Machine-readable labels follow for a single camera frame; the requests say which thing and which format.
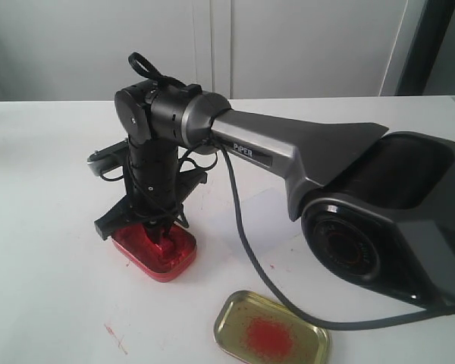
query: gold tin lid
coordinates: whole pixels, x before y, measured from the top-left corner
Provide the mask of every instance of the gold tin lid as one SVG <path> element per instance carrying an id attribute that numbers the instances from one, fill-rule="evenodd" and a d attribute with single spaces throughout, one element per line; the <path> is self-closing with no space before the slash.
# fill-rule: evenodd
<path id="1" fill-rule="evenodd" d="M 240 290 L 215 321 L 214 338 L 225 352 L 248 363 L 325 363 L 329 337 L 285 306 Z"/>

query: red stain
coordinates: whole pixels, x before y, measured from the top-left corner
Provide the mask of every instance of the red stain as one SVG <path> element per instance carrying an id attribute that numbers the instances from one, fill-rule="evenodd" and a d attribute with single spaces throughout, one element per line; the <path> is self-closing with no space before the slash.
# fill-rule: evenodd
<path id="1" fill-rule="evenodd" d="M 262 358 L 282 362 L 290 355 L 293 341 L 285 325 L 256 317 L 246 330 L 246 345 Z"/>
<path id="2" fill-rule="evenodd" d="M 124 348 L 123 344 L 121 343 L 123 341 L 123 338 L 121 338 L 120 340 L 118 340 L 118 338 L 116 337 L 115 335 L 115 332 L 113 331 L 112 328 L 110 328 L 109 326 L 107 326 L 106 324 L 105 325 L 105 328 L 106 328 L 106 331 L 112 336 L 115 338 L 116 342 L 118 343 L 118 349 L 120 349 L 121 351 L 123 351 L 123 354 L 124 355 L 128 355 L 128 352 L 127 350 Z"/>

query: tin container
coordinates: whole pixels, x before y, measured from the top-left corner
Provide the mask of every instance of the tin container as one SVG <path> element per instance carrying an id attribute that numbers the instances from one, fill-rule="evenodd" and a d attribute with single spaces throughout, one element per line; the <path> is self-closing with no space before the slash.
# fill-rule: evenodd
<path id="1" fill-rule="evenodd" d="M 325 363 L 329 336 L 285 306 L 240 290 L 215 321 L 214 338 L 225 352 L 248 363 Z"/>

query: table surface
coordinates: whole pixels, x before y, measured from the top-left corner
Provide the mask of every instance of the table surface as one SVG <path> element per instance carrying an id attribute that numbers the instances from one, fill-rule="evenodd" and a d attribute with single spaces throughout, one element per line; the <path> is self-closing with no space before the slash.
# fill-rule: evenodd
<path id="1" fill-rule="evenodd" d="M 446 96 L 232 105 L 322 123 L 373 121 L 455 140 L 455 101 Z M 93 177 L 86 158 L 123 138 L 112 102 L 0 103 L 0 363 L 238 362 L 214 342 L 217 314 L 234 291 L 272 295 L 240 248 L 224 163 L 185 204 L 196 261 L 163 284 L 93 227 L 124 191 L 121 182 Z M 288 220 L 282 179 L 233 160 L 248 237 L 295 303 L 333 321 L 416 310 L 325 269 L 300 223 Z M 330 363 L 455 362 L 455 316 L 331 332 L 331 342 Z"/>

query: robotic arm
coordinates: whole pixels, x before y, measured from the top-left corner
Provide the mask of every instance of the robotic arm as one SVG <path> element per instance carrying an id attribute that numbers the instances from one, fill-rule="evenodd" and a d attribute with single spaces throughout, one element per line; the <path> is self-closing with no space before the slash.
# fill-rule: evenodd
<path id="1" fill-rule="evenodd" d="M 154 241 L 174 222 L 187 227 L 182 202 L 208 170 L 189 154 L 221 149 L 285 179 L 290 219 L 301 217 L 310 248 L 333 273 L 440 314 L 455 307 L 455 142 L 235 111 L 137 53 L 129 61 L 148 80 L 115 95 L 128 138 L 88 158 L 106 180 L 124 171 L 127 195 L 95 221 L 103 239 L 132 224 Z M 187 149 L 180 160 L 178 146 Z M 196 167 L 180 172 L 184 162 Z"/>

